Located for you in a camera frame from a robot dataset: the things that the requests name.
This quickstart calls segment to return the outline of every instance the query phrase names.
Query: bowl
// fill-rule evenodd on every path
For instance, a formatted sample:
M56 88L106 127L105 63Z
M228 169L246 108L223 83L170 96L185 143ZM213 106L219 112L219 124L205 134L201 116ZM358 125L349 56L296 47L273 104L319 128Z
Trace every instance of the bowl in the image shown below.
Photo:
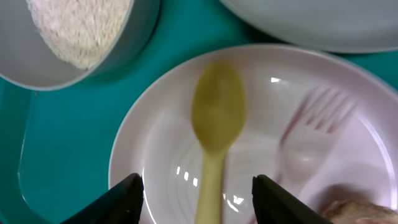
M59 90L120 67L145 46L160 0L132 0L119 34L104 58L89 70L64 62L37 31L26 1L0 1L0 77L31 90Z
M258 30L306 48L349 54L398 49L398 1L220 1Z

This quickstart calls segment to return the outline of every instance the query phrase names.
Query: plastic fork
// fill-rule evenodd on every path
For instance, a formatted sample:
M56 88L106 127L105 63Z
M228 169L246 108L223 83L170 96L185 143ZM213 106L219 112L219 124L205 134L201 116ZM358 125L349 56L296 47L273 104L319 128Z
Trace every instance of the plastic fork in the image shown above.
M331 88L308 94L280 141L278 183L283 188L298 196L325 162L355 106L351 96Z

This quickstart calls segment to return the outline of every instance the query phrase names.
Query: plate rim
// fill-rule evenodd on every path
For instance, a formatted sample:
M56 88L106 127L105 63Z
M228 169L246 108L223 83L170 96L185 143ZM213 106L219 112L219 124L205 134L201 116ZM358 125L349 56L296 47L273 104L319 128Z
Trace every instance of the plate rim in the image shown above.
M229 50L234 50L234 49L256 49L256 48L262 48L263 50L276 49L276 50L283 50L283 51L289 51L289 52L298 52L300 54L309 54L309 55L321 57L321 58L328 60L332 63L337 63L338 65L341 65L342 67L345 67L349 70L354 71L358 75L362 76L363 78L365 78L368 81L370 81L371 83L373 83L378 89L380 89L386 95L389 95L393 100L395 100L398 105L398 91L393 89L384 80L381 80L379 77L375 76L375 74L371 73L370 71L365 70L364 68L360 67L359 65L354 64L353 62L347 61L343 58L337 57L335 55L332 55L332 54L329 54L326 52L303 49L300 47L291 46L291 45L287 45L287 44L246 44L246 45L239 45L239 46L235 46L235 47L227 47L227 48L223 48L223 49L219 49L219 50L214 50L214 51L193 57L189 60L186 60L186 61L182 62L181 64L177 65L176 67L172 68L165 74L161 75L158 79L156 79L156 81L154 81L150 86L148 86L148 88L146 88L145 91L142 92L141 95L137 98L137 100L133 103L133 105L130 107L129 111L124 116L123 121L119 126L116 137L113 141L111 155L109 157L109 166L108 166L108 190L111 189L111 170L112 170L112 166L113 166L112 161L113 161L113 156L114 156L114 152L116 149L116 143L118 142L120 133L121 133L123 127L126 125L126 122L129 119L130 115L133 113L134 108L143 99L143 97L148 94L148 92L150 92L163 79L165 79L165 78L171 76L171 74L175 73L176 70L178 70L184 66L190 65L191 63L194 63L195 61L200 60L203 57L207 57L211 54L216 54L216 53L222 52L222 51L229 51Z
M249 14L244 13L242 10L239 9L239 7L236 7L232 1L230 0L220 0L220 2L227 8L229 9L233 14L238 16L240 19L242 19L244 22L248 23L250 26L253 26L254 28L258 29L259 31L268 34L270 36L273 36L277 39L296 44L302 47L307 47L313 50L324 50L327 52L334 52L334 53L344 53L344 54L370 54L370 53L380 53L380 52L390 52L394 50L398 50L398 45L395 47L380 47L380 48L347 48L347 47L334 47L332 45L317 45L317 44L311 44L308 42L302 42L297 39L292 39L289 36L286 35L280 35L278 34L277 31L275 31L272 26L267 26L264 25L263 27L266 27L263 29L261 26L259 26L253 17L251 17Z

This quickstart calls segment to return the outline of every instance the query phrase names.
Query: spoon handle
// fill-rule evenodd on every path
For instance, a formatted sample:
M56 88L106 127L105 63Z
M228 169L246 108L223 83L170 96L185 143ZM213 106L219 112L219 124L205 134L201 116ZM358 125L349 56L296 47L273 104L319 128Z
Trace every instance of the spoon handle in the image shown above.
M221 191L224 158L203 154L200 194L195 224L221 223Z

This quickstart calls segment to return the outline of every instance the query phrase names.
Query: grey bowl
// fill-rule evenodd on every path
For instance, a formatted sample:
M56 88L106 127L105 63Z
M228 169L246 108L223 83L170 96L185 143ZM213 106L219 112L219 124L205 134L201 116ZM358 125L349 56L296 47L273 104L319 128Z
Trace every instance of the grey bowl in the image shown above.
M31 90L58 90L115 69L149 39L160 0L132 0L121 30L95 67L80 70L59 60L37 32L25 0L0 1L0 77Z

